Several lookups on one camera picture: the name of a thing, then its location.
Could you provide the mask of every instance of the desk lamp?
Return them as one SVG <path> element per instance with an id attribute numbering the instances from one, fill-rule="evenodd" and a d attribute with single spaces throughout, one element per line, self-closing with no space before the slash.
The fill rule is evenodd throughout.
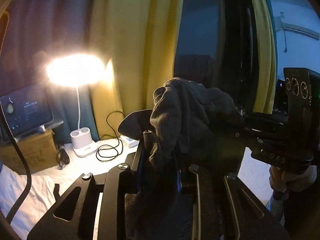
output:
<path id="1" fill-rule="evenodd" d="M 103 76 L 104 65 L 95 56 L 74 54 L 57 58 L 47 66 L 50 80 L 61 86 L 75 87 L 78 99 L 78 129 L 70 133 L 72 147 L 78 157 L 95 153 L 97 144 L 92 140 L 88 127 L 80 128 L 79 86 L 96 83 Z"/>

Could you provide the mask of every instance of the white lamp base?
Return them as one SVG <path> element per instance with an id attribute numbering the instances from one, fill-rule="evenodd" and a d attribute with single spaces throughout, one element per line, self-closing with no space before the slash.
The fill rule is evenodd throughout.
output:
<path id="1" fill-rule="evenodd" d="M 90 129 L 83 127 L 70 133 L 72 147 L 78 157 L 86 157 L 97 152 L 98 146 L 92 140 Z"/>
<path id="2" fill-rule="evenodd" d="M 92 141 L 92 143 L 90 143 L 89 145 L 86 145 L 80 149 L 74 149 L 76 155 L 80 158 L 86 157 L 92 153 L 96 153 L 98 150 L 98 145 Z"/>

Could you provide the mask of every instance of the camera lens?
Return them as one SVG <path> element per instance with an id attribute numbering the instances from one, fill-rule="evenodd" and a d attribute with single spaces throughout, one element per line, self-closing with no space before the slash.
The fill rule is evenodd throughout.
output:
<path id="1" fill-rule="evenodd" d="M 301 95 L 303 99 L 306 99 L 308 97 L 308 87 L 305 82 L 301 83 Z"/>
<path id="2" fill-rule="evenodd" d="M 290 90 L 290 89 L 291 89 L 291 83 L 290 83 L 289 78 L 286 78 L 286 79 L 285 79 L 285 87 L 287 88 L 287 90 Z"/>
<path id="3" fill-rule="evenodd" d="M 295 96 L 299 94 L 299 84 L 296 78 L 292 78 L 292 92 Z"/>

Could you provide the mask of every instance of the white charger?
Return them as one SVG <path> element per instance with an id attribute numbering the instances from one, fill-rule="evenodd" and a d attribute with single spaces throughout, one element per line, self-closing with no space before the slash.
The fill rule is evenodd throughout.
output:
<path id="1" fill-rule="evenodd" d="M 135 147 L 139 144 L 139 141 L 129 138 L 127 136 L 124 135 L 120 135 L 120 139 L 123 141 L 123 143 L 128 147 L 128 148 L 132 148 Z"/>
<path id="2" fill-rule="evenodd" d="M 70 133 L 73 150 L 78 157 L 97 152 L 98 145 L 92 140 L 90 129 L 83 127 Z"/>

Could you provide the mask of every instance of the white desk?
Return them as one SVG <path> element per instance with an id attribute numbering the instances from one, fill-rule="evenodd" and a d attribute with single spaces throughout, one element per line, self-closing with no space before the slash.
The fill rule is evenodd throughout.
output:
<path id="1" fill-rule="evenodd" d="M 103 144 L 116 146 L 118 144 L 118 141 L 117 139 L 109 139 L 98 141 L 97 144 L 98 146 Z M 121 152 L 121 144 L 116 149 Z M 98 175 L 108 172 L 111 168 L 120 163 L 124 163 L 127 155 L 129 153 L 135 152 L 137 150 L 137 146 L 128 148 L 124 145 L 123 153 L 114 160 L 106 163 L 102 163 L 97 160 L 95 154 L 91 154 L 84 158 L 79 158 L 73 151 L 71 143 L 65 144 L 65 150 L 70 157 L 70 163 L 68 165 L 63 165 L 63 168 L 60 170 L 59 165 L 57 164 L 57 166 L 39 171 L 34 174 L 50 176 L 55 183 L 60 184 L 60 195 L 62 195 L 82 173 L 87 174 L 91 172 L 93 175 Z M 113 156 L 116 155 L 116 151 L 104 150 L 101 151 L 100 154 L 103 156 Z"/>

